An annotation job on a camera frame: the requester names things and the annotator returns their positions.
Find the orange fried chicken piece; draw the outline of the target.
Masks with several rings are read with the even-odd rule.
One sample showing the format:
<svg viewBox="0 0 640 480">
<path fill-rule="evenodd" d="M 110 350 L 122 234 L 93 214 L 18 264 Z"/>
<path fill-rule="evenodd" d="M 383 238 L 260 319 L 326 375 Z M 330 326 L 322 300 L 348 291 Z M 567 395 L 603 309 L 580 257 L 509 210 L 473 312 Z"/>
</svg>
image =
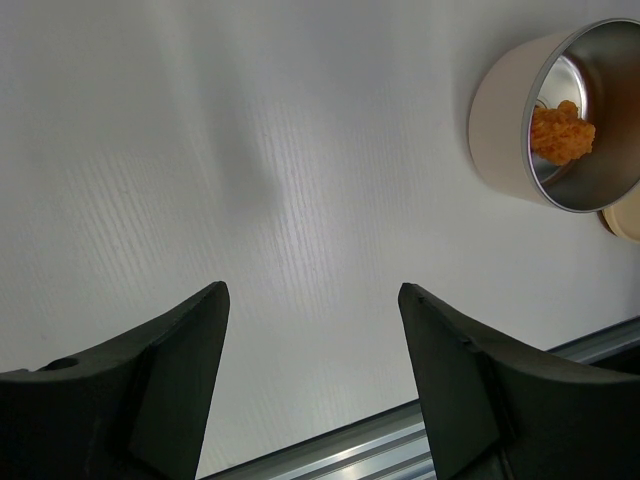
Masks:
<svg viewBox="0 0 640 480">
<path fill-rule="evenodd" d="M 563 166 L 592 152 L 596 128 L 579 116 L 578 106 L 563 100 L 556 108 L 534 108 L 529 144 L 534 154 Z"/>
</svg>

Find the aluminium rail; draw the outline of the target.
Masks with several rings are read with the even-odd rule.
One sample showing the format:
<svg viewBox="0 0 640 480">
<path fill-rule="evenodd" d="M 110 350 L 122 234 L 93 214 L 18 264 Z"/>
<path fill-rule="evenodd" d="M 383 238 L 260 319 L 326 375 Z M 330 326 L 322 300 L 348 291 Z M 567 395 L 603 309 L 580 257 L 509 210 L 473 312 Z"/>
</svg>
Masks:
<svg viewBox="0 0 640 480">
<path fill-rule="evenodd" d="M 639 346 L 629 319 L 550 350 L 583 364 L 609 363 Z M 374 417 L 211 474 L 211 479 L 434 479 L 422 413 L 412 401 Z"/>
</svg>

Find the beige round lid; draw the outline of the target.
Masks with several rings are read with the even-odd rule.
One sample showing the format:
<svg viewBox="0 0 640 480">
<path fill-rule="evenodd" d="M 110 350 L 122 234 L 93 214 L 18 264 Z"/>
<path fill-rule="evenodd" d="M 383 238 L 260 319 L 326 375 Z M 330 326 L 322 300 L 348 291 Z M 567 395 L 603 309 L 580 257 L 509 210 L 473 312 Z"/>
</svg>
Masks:
<svg viewBox="0 0 640 480">
<path fill-rule="evenodd" d="M 633 243 L 640 241 L 640 192 L 636 187 L 614 205 L 599 213 L 603 224 L 615 236 Z"/>
</svg>

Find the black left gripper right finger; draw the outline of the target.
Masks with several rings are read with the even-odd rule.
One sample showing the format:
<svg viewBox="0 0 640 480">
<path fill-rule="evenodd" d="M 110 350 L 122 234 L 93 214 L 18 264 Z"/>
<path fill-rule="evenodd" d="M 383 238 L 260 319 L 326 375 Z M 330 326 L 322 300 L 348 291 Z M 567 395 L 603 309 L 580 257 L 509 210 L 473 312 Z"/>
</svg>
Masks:
<svg viewBox="0 0 640 480">
<path fill-rule="evenodd" d="M 398 304 L 438 478 L 638 477 L 636 375 L 531 347 L 416 284 Z"/>
</svg>

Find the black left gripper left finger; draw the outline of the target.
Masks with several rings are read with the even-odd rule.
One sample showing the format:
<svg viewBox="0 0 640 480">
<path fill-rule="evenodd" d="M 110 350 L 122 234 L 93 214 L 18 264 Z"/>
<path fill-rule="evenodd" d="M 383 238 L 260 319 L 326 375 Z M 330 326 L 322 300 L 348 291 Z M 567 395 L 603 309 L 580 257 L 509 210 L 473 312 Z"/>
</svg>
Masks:
<svg viewBox="0 0 640 480">
<path fill-rule="evenodd" d="M 214 282 L 99 345 L 2 373 L 2 478 L 195 478 L 229 311 Z"/>
</svg>

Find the steel lunch box bowl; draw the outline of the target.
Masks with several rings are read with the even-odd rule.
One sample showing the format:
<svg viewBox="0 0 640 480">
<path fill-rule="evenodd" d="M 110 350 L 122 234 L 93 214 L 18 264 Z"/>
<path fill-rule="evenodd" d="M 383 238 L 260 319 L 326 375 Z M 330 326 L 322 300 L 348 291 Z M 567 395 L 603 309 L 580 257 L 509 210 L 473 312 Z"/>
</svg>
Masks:
<svg viewBox="0 0 640 480">
<path fill-rule="evenodd" d="M 533 152 L 535 108 L 573 102 L 591 152 L 556 166 Z M 609 207 L 639 183 L 639 23 L 602 20 L 525 42 L 481 81 L 468 120 L 472 160 L 496 191 L 572 213 Z"/>
</svg>

